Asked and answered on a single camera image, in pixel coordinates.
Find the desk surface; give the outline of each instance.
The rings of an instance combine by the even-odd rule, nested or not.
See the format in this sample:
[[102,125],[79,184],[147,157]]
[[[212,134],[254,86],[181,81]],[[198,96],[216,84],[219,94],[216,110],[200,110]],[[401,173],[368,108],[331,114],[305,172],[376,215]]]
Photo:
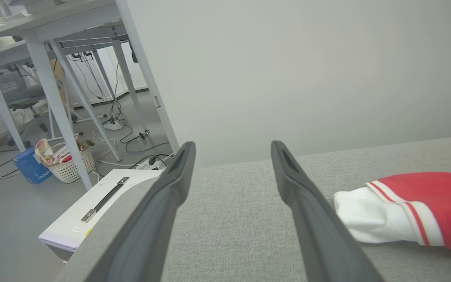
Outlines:
[[[333,202],[337,191],[388,175],[451,172],[451,138],[306,155],[297,161]],[[150,185],[134,186],[109,208],[56,282],[84,281]],[[362,248],[387,282],[451,281],[451,250],[415,242]],[[161,281],[307,281],[293,216],[277,191],[271,161],[201,169],[177,211]]]
[[80,14],[84,11],[112,3],[114,3],[114,0],[74,0],[37,14],[31,14],[25,18],[10,21],[0,27],[0,36],[22,35],[24,30],[30,30],[60,20],[61,18]]

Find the white fabric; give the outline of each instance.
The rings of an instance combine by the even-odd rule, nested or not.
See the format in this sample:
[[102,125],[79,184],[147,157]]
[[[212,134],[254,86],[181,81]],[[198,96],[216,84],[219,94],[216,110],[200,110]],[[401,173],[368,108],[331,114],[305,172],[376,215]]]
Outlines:
[[368,187],[337,192],[333,197],[337,215],[357,241],[417,242],[403,207],[385,203]]

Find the laundry basket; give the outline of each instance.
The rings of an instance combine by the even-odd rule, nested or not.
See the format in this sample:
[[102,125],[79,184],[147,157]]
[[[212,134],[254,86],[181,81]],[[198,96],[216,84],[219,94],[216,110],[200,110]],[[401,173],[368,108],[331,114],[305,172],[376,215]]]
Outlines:
[[[65,145],[65,143],[58,143],[53,146],[52,149],[59,145]],[[80,154],[83,159],[83,163],[85,164],[86,171],[91,172],[95,168],[95,160],[90,152],[90,146],[87,146],[84,150],[80,151]],[[78,168],[76,167],[76,164],[74,164],[73,160],[46,167],[53,173],[53,175],[64,183],[70,183],[81,178],[79,176]]]

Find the cardboard box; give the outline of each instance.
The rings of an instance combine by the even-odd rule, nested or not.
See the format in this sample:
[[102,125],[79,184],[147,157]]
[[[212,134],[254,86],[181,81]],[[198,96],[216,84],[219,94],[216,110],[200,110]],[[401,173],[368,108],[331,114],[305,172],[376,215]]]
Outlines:
[[32,184],[40,184],[52,175],[52,172],[34,157],[34,147],[16,155],[13,163]]

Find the red and white garment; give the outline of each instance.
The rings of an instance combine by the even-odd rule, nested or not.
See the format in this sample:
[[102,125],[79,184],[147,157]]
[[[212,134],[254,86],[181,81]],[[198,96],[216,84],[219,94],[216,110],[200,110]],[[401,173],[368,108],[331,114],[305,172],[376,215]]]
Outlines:
[[451,173],[393,175],[334,195],[335,209],[356,240],[399,240],[451,249]]

